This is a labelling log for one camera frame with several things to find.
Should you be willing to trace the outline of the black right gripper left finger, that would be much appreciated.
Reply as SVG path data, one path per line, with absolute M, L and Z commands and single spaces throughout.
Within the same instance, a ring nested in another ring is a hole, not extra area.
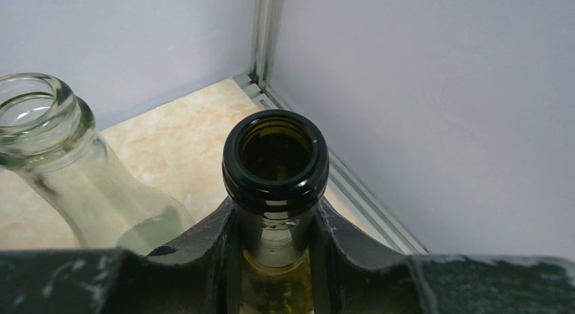
M 123 248 L 1 253 L 2 313 L 238 313 L 242 245 L 229 199 L 149 255 Z

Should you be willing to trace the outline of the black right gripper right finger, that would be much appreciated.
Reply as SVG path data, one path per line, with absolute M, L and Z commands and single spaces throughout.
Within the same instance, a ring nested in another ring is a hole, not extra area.
M 316 313 L 573 313 L 574 263 L 555 257 L 403 255 L 326 201 L 310 241 Z

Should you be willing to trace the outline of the olive green wine bottle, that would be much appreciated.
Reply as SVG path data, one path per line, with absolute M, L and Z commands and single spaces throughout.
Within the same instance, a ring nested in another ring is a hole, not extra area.
M 222 175 L 243 242 L 242 313 L 313 312 L 309 235 L 329 168 L 319 128 L 292 111 L 259 111 L 227 136 Z

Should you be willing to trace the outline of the clear glass wine bottle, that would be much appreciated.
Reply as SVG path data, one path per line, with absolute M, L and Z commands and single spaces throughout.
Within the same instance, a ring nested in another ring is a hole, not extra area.
M 145 255 L 194 224 L 180 202 L 129 172 L 88 104 L 51 75 L 1 78 L 1 166 L 53 207 L 83 248 Z

